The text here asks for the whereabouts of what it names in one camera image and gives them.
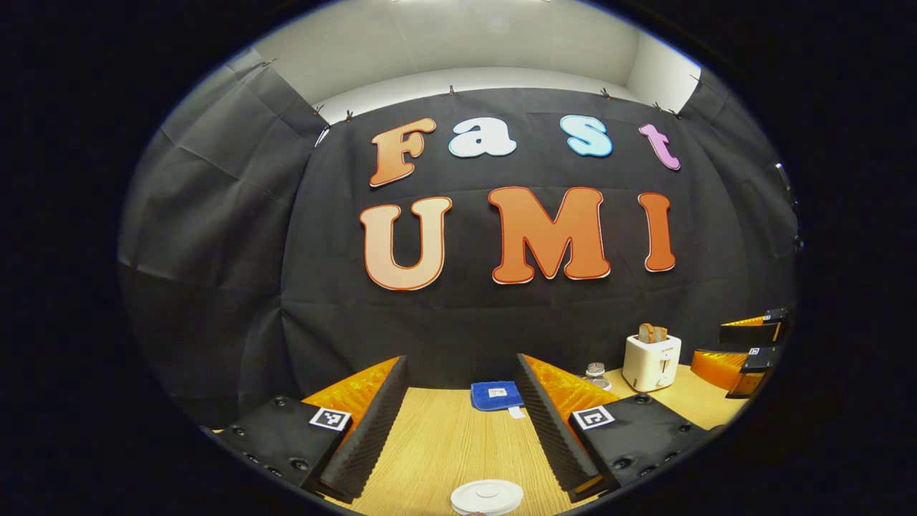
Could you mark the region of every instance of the white toaster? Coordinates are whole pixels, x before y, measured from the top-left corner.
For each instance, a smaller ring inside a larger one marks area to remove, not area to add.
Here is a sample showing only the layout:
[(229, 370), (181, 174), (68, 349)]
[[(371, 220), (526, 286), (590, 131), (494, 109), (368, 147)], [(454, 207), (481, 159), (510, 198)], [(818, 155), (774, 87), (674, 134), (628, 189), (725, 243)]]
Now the white toaster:
[(645, 344), (636, 335), (627, 337), (621, 376), (637, 392), (668, 387), (679, 368), (681, 339), (671, 335), (665, 341)]

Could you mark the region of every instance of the orange letter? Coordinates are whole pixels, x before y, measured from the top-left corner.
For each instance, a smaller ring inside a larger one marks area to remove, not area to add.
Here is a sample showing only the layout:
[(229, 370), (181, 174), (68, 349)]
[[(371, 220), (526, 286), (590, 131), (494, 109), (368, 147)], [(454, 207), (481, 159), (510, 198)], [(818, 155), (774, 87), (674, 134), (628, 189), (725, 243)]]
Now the orange letter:
[(428, 197), (411, 205), (420, 217), (420, 260), (413, 267), (401, 267), (392, 257), (392, 225), (401, 209), (395, 205), (364, 209), (359, 221), (366, 227), (364, 256), (372, 281), (389, 290), (417, 290), (433, 283), (443, 270), (443, 216), (451, 208), (448, 197)]
[(668, 207), (671, 206), (662, 194), (642, 194), (637, 198), (646, 210), (646, 224), (649, 227), (649, 256), (645, 266), (651, 273), (661, 273), (675, 266), (668, 238)]
[(535, 277), (535, 269), (525, 262), (526, 244), (547, 279), (558, 273), (568, 244), (572, 246), (570, 261), (564, 267), (568, 278), (595, 279), (611, 272), (602, 251), (602, 193), (598, 190), (567, 190), (554, 220), (528, 188), (497, 188), (487, 199), (500, 209), (503, 229), (503, 260), (493, 270), (493, 281), (507, 285), (527, 283)]
[(410, 175), (414, 164), (404, 162), (404, 153), (410, 152), (413, 158), (419, 156), (424, 151), (424, 136), (417, 131), (433, 132), (433, 129), (436, 129), (436, 122), (432, 118), (421, 118), (377, 134), (372, 139), (378, 149), (376, 174), (370, 178), (370, 186), (382, 186)]

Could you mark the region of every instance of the bread slice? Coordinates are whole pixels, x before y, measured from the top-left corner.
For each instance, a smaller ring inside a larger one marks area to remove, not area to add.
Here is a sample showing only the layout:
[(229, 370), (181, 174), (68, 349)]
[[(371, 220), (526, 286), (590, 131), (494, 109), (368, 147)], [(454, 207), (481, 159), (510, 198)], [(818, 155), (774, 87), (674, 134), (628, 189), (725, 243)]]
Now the bread slice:
[(644, 344), (653, 343), (653, 326), (648, 322), (641, 324), (640, 330), (637, 333), (637, 339)]
[(661, 326), (653, 327), (653, 342), (663, 342), (668, 338), (668, 330)]

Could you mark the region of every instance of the light blue letter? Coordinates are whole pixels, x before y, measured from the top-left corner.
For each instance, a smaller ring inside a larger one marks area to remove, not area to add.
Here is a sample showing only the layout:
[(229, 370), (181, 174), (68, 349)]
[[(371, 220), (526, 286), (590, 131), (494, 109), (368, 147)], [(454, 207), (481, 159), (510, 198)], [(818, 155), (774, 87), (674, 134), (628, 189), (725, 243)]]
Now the light blue letter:
[(560, 128), (573, 137), (567, 139), (567, 144), (580, 156), (612, 153), (612, 141), (605, 136), (605, 126), (593, 117), (567, 115), (560, 119)]

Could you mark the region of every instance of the ceiling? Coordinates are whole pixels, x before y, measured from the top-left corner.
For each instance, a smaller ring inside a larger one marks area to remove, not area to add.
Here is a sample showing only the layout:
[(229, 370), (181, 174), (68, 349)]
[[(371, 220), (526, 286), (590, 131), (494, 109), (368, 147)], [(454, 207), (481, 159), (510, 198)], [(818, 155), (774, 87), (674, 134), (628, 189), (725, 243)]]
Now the ceiling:
[(341, 0), (255, 44), (310, 103), (412, 73), (520, 67), (621, 86), (638, 29), (578, 0)]

